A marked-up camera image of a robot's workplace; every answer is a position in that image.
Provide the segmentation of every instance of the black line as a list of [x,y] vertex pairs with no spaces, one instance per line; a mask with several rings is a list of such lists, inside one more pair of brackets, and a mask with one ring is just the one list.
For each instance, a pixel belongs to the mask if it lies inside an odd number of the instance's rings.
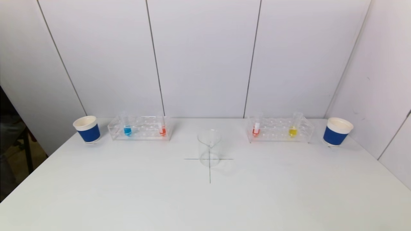
[[155,55],[153,31],[151,30],[151,20],[150,20],[150,13],[149,13],[149,11],[148,11],[148,3],[147,3],[147,0],[145,0],[145,7],[147,8],[147,16],[148,16],[148,24],[149,24],[149,26],[150,26],[151,42],[152,42],[152,44],[153,44],[155,68],[156,68],[156,70],[157,70],[157,78],[158,78],[158,86],[159,86],[159,88],[160,88],[161,104],[163,105],[163,115],[166,116],[166,111],[164,110],[163,93],[161,92],[160,75],[158,74],[157,56]]
[[42,10],[42,7],[40,6],[39,0],[37,0],[37,5],[38,5],[39,8],[40,8],[40,12],[42,13],[44,22],[45,22],[46,27],[47,27],[47,30],[48,30],[48,33],[50,34],[50,37],[51,37],[51,40],[53,41],[53,44],[54,44],[55,49],[57,50],[57,54],[58,54],[58,56],[60,57],[61,63],[63,64],[63,67],[64,67],[64,70],[66,71],[67,77],[69,77],[70,83],[71,83],[72,86],[73,86],[74,93],[76,94],[76,96],[77,96],[77,98],[78,98],[78,100],[79,100],[79,102],[80,102],[80,105],[81,105],[81,107],[83,108],[83,111],[84,111],[85,115],[87,115],[87,112],[86,112],[85,109],[84,109],[83,103],[81,102],[80,97],[79,97],[79,95],[78,95],[78,93],[77,93],[77,90],[76,90],[76,88],[74,87],[73,81],[72,81],[72,79],[70,78],[69,72],[67,71],[66,65],[64,64],[63,59],[61,58],[60,52],[58,51],[58,48],[57,48],[57,45],[55,44],[53,35],[51,34],[50,28],[48,27],[48,24],[47,24],[46,18],[44,17],[43,10]]
[[391,138],[390,142],[388,143],[388,145],[384,148],[384,151],[381,153],[381,155],[377,158],[377,160],[380,160],[380,158],[383,156],[384,152],[387,150],[388,146],[390,146],[391,142],[394,140],[394,138],[396,137],[396,135],[398,134],[398,132],[400,131],[400,129],[402,128],[402,126],[404,125],[405,121],[407,120],[408,116],[410,114],[407,114],[407,116],[405,117],[404,121],[402,122],[401,126],[398,128],[398,130],[396,131],[395,135]]
[[210,154],[210,149],[208,149],[208,174],[210,177],[210,184],[211,184],[211,154]]
[[328,104],[326,113],[325,113],[324,116],[323,116],[324,119],[326,118],[326,116],[327,116],[327,114],[328,114],[328,111],[329,111],[330,108],[331,108],[331,105],[333,105],[334,100],[335,100],[336,97],[337,97],[337,91],[340,90],[340,86],[341,86],[343,80],[345,79],[345,74],[346,74],[346,72],[348,71],[348,68],[349,68],[349,66],[350,66],[350,63],[352,62],[352,59],[351,59],[351,58],[352,58],[353,55],[354,55],[354,50],[356,49],[357,43],[358,43],[358,41],[360,40],[360,37],[361,37],[361,35],[362,35],[362,33],[363,33],[363,29],[365,28],[365,27],[364,27],[364,26],[365,26],[365,23],[366,23],[365,21],[367,20],[368,13],[370,12],[371,4],[372,4],[372,0],[369,2],[368,8],[367,8],[367,13],[365,13],[363,23],[361,24],[360,31],[358,32],[358,36],[357,36],[357,38],[356,38],[356,41],[354,42],[354,46],[353,46],[353,48],[351,49],[350,56],[348,57],[347,63],[346,63],[346,65],[345,65],[345,67],[344,67],[344,70],[342,71],[342,74],[341,74],[341,77],[340,77],[340,79],[339,79],[339,81],[338,81],[337,87],[335,88],[334,94],[332,95],[332,98],[331,98],[331,100],[330,100],[330,103]]
[[[189,158],[187,158],[187,159],[189,159]],[[219,160],[225,160],[225,159],[219,159]]]
[[246,94],[246,96],[245,96],[244,114],[243,114],[243,116],[242,116],[243,118],[245,118],[245,109],[246,109],[246,107],[247,107],[248,89],[250,88],[251,70],[252,70],[252,68],[253,68],[254,50],[255,50],[255,48],[256,48],[258,22],[260,21],[261,1],[262,1],[262,0],[260,0],[260,8],[258,9],[256,35],[255,35],[255,37],[254,37],[253,54],[252,54],[252,56],[251,56],[250,75],[248,76],[247,94]]

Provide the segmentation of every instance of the test tube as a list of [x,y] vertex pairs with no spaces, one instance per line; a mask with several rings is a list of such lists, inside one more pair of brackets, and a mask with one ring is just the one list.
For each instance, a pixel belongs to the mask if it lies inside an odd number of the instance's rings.
[[255,117],[256,121],[254,123],[254,127],[253,127],[253,136],[257,137],[260,134],[260,124],[261,124],[261,119],[262,119],[262,115],[258,114]]
[[158,125],[158,131],[160,135],[165,136],[166,135],[166,123],[164,122],[163,116],[160,116],[158,118],[157,125]]
[[301,112],[294,112],[293,114],[293,121],[290,126],[289,135],[291,138],[294,138],[298,134],[298,128],[300,127],[302,121],[303,113]]
[[132,130],[131,130],[129,119],[125,111],[120,114],[120,121],[121,121],[121,125],[123,126],[124,135],[131,136]]

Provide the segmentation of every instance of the white cup rim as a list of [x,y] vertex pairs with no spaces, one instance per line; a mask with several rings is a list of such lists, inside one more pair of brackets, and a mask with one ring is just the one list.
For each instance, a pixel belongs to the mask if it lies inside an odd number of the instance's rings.
[[[89,120],[89,119],[92,119],[92,120],[90,120],[90,122],[87,123],[86,125],[82,125],[82,126],[76,125],[76,124],[79,124],[80,122],[82,122],[83,120]],[[73,126],[75,128],[84,128],[84,127],[87,127],[90,124],[94,123],[96,120],[97,120],[97,117],[95,117],[94,115],[84,116],[84,117],[78,118],[76,121],[74,121]]]
[[[338,124],[333,123],[333,121],[342,122],[342,123],[344,123],[345,125],[348,125],[349,128],[348,128],[348,129],[340,128],[340,127],[338,126]],[[338,127],[338,129],[340,129],[340,130],[351,131],[351,130],[354,128],[354,125],[353,125],[352,123],[350,123],[349,121],[347,121],[347,120],[345,120],[345,119],[341,119],[341,118],[338,118],[338,117],[331,117],[331,118],[328,119],[328,122],[331,123],[331,124],[333,124],[334,126]]]

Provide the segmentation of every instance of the test tube with yellow liquid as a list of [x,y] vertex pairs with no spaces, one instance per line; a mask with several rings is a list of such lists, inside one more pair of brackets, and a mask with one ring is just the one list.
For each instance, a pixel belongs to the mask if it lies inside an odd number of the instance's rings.
[[293,121],[288,131],[291,138],[294,138],[298,135],[298,128],[300,127],[303,114],[301,112],[294,112]]

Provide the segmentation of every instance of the white wall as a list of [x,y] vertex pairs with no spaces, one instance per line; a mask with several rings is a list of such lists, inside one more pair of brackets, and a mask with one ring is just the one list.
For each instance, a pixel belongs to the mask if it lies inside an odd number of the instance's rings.
[[243,117],[260,0],[150,0],[164,110]]
[[411,116],[407,118],[379,161],[411,189]]
[[373,0],[327,117],[354,124],[350,135],[375,158],[411,109],[411,1]]
[[263,0],[246,116],[323,118],[370,0]]
[[39,0],[88,115],[163,115],[145,0]]
[[0,1],[0,84],[48,155],[85,116],[36,1]]

